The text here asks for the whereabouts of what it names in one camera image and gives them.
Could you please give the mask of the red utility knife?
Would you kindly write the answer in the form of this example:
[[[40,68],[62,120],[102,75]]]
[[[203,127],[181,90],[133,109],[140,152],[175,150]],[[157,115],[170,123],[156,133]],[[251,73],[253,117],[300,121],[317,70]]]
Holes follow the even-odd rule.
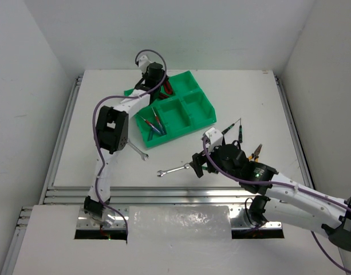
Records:
[[[159,93],[159,99],[160,99],[160,100],[164,100],[164,99],[167,99],[167,98],[169,98],[168,95],[163,94],[163,93]]]
[[[164,87],[164,92],[167,95],[173,95],[173,88],[170,84],[170,82],[168,80],[166,80],[165,82],[163,82],[163,87]]]

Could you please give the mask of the green-black screwdriver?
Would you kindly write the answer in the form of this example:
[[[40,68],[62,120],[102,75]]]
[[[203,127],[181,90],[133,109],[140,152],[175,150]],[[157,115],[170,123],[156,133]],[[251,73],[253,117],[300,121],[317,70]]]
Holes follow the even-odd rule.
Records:
[[[238,128],[238,142],[241,144],[243,142],[243,128],[242,128],[242,119],[239,119],[239,128]]]
[[[222,134],[225,135],[230,129],[232,129],[236,123],[240,122],[241,118],[239,118],[237,121],[235,121],[234,123],[230,124],[226,129],[224,129],[222,131]]]

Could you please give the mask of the blue screwdriver red collar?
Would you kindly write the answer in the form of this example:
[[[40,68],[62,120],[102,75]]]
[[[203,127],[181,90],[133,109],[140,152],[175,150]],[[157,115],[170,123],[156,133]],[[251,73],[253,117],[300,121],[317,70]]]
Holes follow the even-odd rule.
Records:
[[[141,119],[144,120],[144,122],[154,131],[156,132],[157,134],[159,134],[160,136],[162,135],[162,132],[156,128],[149,120],[145,119],[144,117],[138,115],[138,117],[140,117]]]

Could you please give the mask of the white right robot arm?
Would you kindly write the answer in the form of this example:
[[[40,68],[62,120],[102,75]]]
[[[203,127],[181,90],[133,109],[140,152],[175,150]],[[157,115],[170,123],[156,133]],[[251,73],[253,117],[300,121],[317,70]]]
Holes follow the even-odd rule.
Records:
[[[282,222],[318,233],[351,252],[351,197],[340,199],[291,181],[276,169],[247,157],[239,145],[215,147],[210,154],[195,153],[190,166],[197,177],[205,171],[235,179],[255,195],[244,208],[243,227]]]

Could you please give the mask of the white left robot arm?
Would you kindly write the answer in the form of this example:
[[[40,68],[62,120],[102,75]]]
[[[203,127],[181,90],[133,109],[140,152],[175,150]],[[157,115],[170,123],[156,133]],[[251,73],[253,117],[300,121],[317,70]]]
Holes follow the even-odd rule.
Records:
[[[162,64],[146,61],[138,65],[142,71],[140,81],[129,96],[118,96],[122,101],[108,107],[103,103],[115,96],[108,96],[95,106],[92,115],[92,130],[98,152],[95,180],[84,200],[84,211],[93,219],[105,223],[107,213],[122,214],[110,207],[111,186],[105,175],[109,164],[128,143],[129,120],[141,109],[149,106],[159,96],[161,86],[166,80]]]

